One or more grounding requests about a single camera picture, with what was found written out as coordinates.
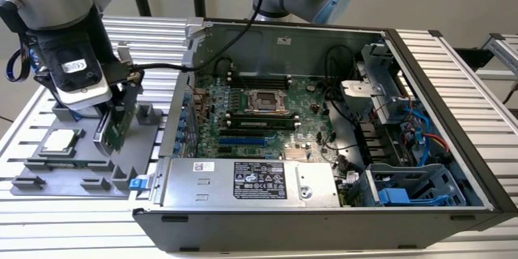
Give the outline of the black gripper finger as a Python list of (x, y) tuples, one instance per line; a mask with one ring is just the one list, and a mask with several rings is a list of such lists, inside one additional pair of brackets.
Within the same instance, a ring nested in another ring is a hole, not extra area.
[(109, 69), (109, 85), (113, 97), (109, 112), (129, 112), (137, 103), (137, 96), (143, 93), (142, 81), (145, 71), (134, 69)]

